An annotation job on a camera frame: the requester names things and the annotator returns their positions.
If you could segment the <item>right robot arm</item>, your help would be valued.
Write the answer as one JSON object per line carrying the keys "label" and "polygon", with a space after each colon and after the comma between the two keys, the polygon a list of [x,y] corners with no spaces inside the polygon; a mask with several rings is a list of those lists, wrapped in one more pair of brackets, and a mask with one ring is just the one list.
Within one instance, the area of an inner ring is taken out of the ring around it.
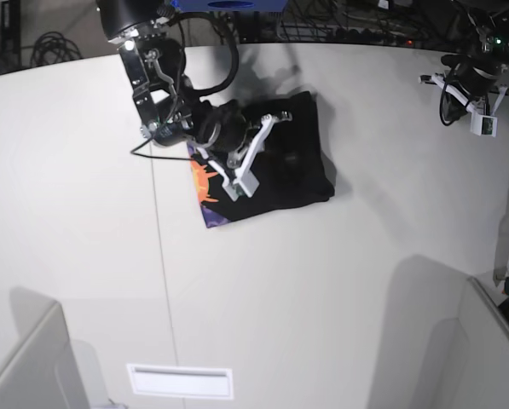
{"label": "right robot arm", "polygon": [[[197,153],[195,162],[210,165],[223,178],[230,197],[251,197],[259,185],[253,162],[275,125],[292,121],[292,115],[281,111],[248,119],[236,100],[219,107],[207,100],[225,90],[239,71],[239,50],[229,25],[211,13],[182,12],[168,1],[99,1],[96,6],[130,81],[146,142],[162,147],[186,142]],[[185,73],[185,40],[167,35],[187,20],[208,21],[228,45],[228,75],[210,88],[191,84]]]}

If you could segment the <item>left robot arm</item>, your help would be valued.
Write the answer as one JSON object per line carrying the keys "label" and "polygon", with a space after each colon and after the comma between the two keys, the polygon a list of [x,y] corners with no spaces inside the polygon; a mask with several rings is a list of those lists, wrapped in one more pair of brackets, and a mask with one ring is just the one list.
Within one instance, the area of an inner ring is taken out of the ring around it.
{"label": "left robot arm", "polygon": [[490,115],[489,96],[509,95],[498,84],[509,69],[509,1],[453,1],[457,9],[457,52],[441,57],[444,71],[422,75],[423,84],[441,89],[438,115],[450,126],[468,113]]}

